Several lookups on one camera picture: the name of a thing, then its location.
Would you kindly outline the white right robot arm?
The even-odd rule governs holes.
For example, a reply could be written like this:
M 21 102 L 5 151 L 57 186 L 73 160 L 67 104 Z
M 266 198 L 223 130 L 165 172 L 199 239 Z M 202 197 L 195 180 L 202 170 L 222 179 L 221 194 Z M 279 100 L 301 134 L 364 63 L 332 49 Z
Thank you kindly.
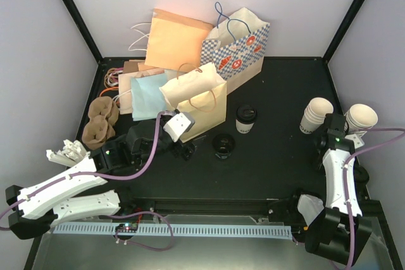
M 357 134 L 348 134 L 346 118 L 327 114 L 317 143 L 317 168 L 326 178 L 326 201 L 302 194 L 289 203 L 287 212 L 294 221 L 305 220 L 307 252 L 346 267 L 353 266 L 372 232 L 371 223 L 359 206 L 354 165 L 356 150 L 364 146 Z

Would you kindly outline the white takeout coffee cup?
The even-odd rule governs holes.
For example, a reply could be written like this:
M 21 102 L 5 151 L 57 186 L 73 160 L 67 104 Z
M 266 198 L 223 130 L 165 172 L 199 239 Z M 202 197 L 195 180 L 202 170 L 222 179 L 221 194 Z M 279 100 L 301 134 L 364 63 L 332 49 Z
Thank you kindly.
M 236 129 L 239 133 L 242 133 L 242 134 L 249 133 L 251 131 L 251 128 L 255 124 L 255 122 L 251 123 L 251 124 L 244 124 L 244 123 L 239 122 L 237 119 L 235 119 Z

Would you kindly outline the black lidded coffee cup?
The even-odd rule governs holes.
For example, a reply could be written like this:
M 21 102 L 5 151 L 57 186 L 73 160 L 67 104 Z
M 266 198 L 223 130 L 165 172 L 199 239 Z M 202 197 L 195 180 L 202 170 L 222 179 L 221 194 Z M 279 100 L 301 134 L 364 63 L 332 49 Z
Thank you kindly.
M 235 149 L 236 143 L 233 136 L 228 133 L 217 134 L 212 140 L 215 156 L 218 159 L 228 159 Z

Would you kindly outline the black coffee cup lid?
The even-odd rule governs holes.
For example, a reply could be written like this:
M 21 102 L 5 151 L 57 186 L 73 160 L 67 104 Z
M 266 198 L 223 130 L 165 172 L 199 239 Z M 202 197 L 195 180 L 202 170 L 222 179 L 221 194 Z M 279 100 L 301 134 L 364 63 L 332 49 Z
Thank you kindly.
M 248 105 L 248 104 L 243 104 L 239 106 L 236 110 L 236 119 L 244 124 L 251 124 L 254 123 L 258 118 L 258 112 L 257 110 Z

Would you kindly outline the beige kraft paper bag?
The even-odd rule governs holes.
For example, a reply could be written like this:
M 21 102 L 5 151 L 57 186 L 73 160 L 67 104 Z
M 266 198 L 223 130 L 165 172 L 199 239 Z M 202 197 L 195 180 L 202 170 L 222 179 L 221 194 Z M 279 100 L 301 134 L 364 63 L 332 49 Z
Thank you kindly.
M 172 78 L 159 88 L 168 109 L 188 113 L 195 121 L 180 140 L 187 142 L 226 120 L 227 81 L 210 62 Z

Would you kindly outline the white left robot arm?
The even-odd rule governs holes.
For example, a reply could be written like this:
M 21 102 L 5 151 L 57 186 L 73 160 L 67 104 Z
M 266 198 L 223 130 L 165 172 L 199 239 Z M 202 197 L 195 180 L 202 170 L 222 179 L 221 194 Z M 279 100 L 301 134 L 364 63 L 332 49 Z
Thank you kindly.
M 142 121 L 47 181 L 28 188 L 8 187 L 9 210 L 5 211 L 8 226 L 5 230 L 26 240 L 76 219 L 115 215 L 131 218 L 136 204 L 128 192 L 108 190 L 87 196 L 83 192 L 109 181 L 128 181 L 140 176 L 159 152 L 178 152 L 188 159 L 194 148 L 181 143 L 180 136 L 194 130 L 193 123 L 181 123 L 177 119 Z

